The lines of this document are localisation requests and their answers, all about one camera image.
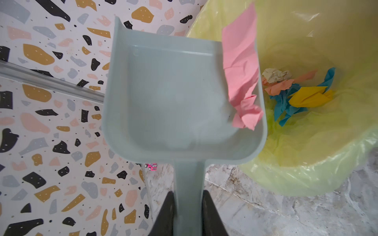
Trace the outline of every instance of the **marble floor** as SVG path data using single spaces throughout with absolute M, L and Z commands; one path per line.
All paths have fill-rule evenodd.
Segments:
M 168 191 L 173 168 L 147 171 L 153 219 Z M 230 236 L 378 235 L 378 158 L 352 172 L 335 191 L 314 197 L 286 197 L 265 190 L 236 165 L 212 165 L 204 181 Z

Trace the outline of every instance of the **pink paper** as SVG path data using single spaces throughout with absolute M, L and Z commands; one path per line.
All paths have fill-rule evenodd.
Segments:
M 228 97 L 235 107 L 232 125 L 255 129 L 262 118 L 262 109 L 254 104 L 252 94 L 259 80 L 259 59 L 255 51 L 257 16 L 253 4 L 222 31 L 223 69 Z

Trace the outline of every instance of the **paper scrap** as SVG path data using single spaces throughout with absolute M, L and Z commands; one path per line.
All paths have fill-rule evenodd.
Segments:
M 267 68 L 262 73 L 268 83 L 280 82 L 291 78 L 289 71 L 280 71 L 275 68 Z
M 257 15 L 251 4 L 233 23 L 222 31 L 223 69 L 229 101 L 236 108 L 232 125 L 254 130 L 262 118 L 262 109 L 252 95 L 259 79 L 259 59 L 255 51 Z

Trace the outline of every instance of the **floor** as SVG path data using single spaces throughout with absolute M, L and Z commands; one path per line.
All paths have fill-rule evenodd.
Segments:
M 173 190 L 173 171 L 158 164 L 157 171 L 146 174 L 153 219 Z M 266 191 L 236 165 L 209 167 L 204 188 L 230 236 L 378 235 L 378 156 L 370 157 L 335 191 L 315 197 Z

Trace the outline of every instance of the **dustpan handle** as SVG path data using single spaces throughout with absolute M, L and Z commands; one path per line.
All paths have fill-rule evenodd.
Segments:
M 205 163 L 178 161 L 174 163 L 175 217 L 174 236 L 202 235 L 202 194 Z

